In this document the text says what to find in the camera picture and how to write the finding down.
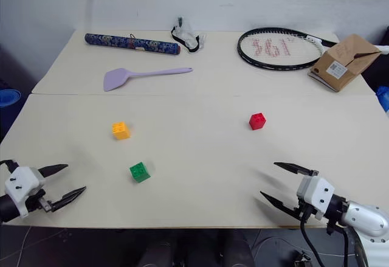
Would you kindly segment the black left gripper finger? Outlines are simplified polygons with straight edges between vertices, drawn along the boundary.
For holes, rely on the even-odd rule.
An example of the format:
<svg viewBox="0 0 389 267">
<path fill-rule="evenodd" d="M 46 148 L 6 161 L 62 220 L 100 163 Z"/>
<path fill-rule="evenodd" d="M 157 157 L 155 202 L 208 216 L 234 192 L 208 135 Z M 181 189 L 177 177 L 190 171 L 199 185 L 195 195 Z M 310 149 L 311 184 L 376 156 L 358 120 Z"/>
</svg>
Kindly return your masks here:
<svg viewBox="0 0 389 267">
<path fill-rule="evenodd" d="M 62 171 L 68 166 L 69 166 L 68 164 L 56 164 L 56 165 L 50 165 L 43 168 L 39 168 L 38 171 L 43 177 L 48 177 Z"/>
<path fill-rule="evenodd" d="M 50 206 L 51 206 L 50 211 L 55 212 L 55 211 L 63 208 L 64 206 L 70 204 L 75 199 L 77 199 L 85 190 L 86 190 L 86 186 L 81 187 L 79 189 L 75 189 L 75 190 L 63 195 L 62 199 L 50 204 Z"/>
</svg>

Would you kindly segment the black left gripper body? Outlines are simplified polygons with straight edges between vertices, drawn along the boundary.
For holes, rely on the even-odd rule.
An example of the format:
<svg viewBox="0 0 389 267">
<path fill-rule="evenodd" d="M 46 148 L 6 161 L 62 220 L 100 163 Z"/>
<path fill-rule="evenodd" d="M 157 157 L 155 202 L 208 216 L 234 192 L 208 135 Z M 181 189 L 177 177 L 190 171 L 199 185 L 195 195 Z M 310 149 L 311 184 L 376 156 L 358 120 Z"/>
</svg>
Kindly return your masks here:
<svg viewBox="0 0 389 267">
<path fill-rule="evenodd" d="M 40 189 L 36 194 L 29 196 L 26 199 L 26 207 L 28 213 L 38 209 L 43 209 L 45 212 L 53 212 L 53 204 L 44 198 L 46 191 Z"/>
</svg>

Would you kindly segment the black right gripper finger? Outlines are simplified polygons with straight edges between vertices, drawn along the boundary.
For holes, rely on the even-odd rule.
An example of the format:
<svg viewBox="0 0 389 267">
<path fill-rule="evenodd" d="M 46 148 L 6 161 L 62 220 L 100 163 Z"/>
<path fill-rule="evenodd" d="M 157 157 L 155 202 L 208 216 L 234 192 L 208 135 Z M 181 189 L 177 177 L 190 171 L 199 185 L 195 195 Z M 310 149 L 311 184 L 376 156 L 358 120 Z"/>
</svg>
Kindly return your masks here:
<svg viewBox="0 0 389 267">
<path fill-rule="evenodd" d="M 300 209 L 299 208 L 294 208 L 294 209 L 290 209 L 288 207 L 286 207 L 282 201 L 274 198 L 273 196 L 270 196 L 262 191 L 260 191 L 260 193 L 265 197 L 265 199 L 268 200 L 268 202 L 271 203 L 271 205 L 273 205 L 275 208 L 281 210 L 282 212 L 290 215 L 291 217 L 293 218 L 300 218 Z"/>
<path fill-rule="evenodd" d="M 301 175 L 307 175 L 307 176 L 317 176 L 318 171 L 317 170 L 310 170 L 308 168 L 304 168 L 302 166 L 299 166 L 297 164 L 292 163 L 286 163 L 286 162 L 274 162 L 274 165 L 277 165 L 278 167 L 281 167 L 284 170 L 287 170 L 294 174 L 301 174 Z"/>
</svg>

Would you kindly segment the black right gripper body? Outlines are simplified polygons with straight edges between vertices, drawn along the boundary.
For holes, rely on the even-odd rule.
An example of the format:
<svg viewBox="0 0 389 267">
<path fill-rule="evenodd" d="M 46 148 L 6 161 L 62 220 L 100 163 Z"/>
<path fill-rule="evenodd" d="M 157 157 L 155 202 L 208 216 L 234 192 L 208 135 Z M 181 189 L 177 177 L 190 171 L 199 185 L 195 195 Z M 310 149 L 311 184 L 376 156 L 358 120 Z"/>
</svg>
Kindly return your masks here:
<svg viewBox="0 0 389 267">
<path fill-rule="evenodd" d="M 315 215 L 317 210 L 302 198 L 298 199 L 298 206 L 294 207 L 294 212 L 298 220 L 307 220 L 311 215 Z"/>
</svg>

